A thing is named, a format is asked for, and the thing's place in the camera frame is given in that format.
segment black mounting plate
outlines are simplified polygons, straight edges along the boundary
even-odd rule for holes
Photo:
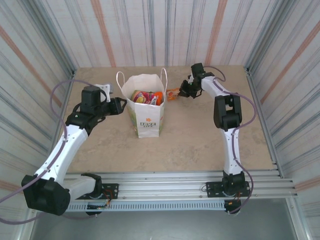
[[[105,191],[105,194],[109,199],[117,199],[119,193],[119,184],[118,183],[103,183],[102,188],[106,190],[110,190],[112,192],[112,196],[110,191]],[[89,194],[82,195],[77,198],[77,200],[106,200],[106,196],[101,193],[99,197],[91,197]]]
[[[225,200],[224,201],[225,212],[234,211],[240,206],[241,206],[241,201],[240,200]],[[240,211],[240,209],[235,211],[235,212],[233,212],[232,214],[236,214],[239,211]]]
[[[240,197],[248,197],[250,193],[249,182],[245,182],[244,187],[240,188],[237,192],[233,194],[226,194],[224,192],[222,181],[209,181],[205,184],[206,194],[208,198],[225,198],[225,197],[235,197],[238,192],[240,192]]]

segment bag handle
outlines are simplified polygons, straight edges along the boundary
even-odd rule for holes
[[[167,92],[167,86],[168,86],[167,70],[166,70],[164,67],[161,69],[161,73],[160,73],[160,81],[161,81],[161,82],[162,82],[162,71],[164,71],[164,74],[165,74],[165,80],[166,80],[166,82],[165,82],[164,93],[166,93],[166,92]]]
[[[120,87],[119,79],[118,79],[118,75],[119,75],[119,74],[122,74],[122,76],[123,76],[123,85],[125,85],[125,75],[124,75],[124,73],[123,73],[122,71],[118,71],[118,72],[116,73],[116,75],[115,75],[116,83],[118,84],[120,90],[122,91],[122,87]]]

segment printed logo on bag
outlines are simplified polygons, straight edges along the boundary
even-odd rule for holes
[[[140,126],[143,126],[144,128],[152,128],[153,126],[156,126],[155,122],[140,122]]]

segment orange object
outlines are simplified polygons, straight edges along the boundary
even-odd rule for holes
[[[156,96],[156,105],[160,106],[164,95],[161,91],[157,91],[154,95]]]
[[[180,92],[180,88],[168,89],[166,91],[168,101],[176,100],[178,98],[178,94]]]

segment metal wall panel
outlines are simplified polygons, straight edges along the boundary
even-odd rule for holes
[[[320,236],[320,1],[292,2],[249,70],[287,178]]]
[[[0,198],[21,186],[43,164],[53,144],[57,119],[50,111],[52,88],[71,76],[48,41],[27,1],[0,1]],[[68,86],[58,89],[60,112]],[[21,220],[27,206],[18,194],[0,206],[0,216]],[[0,239],[13,239],[18,227],[0,224]]]
[[[77,67],[244,65],[277,0],[38,0]]]

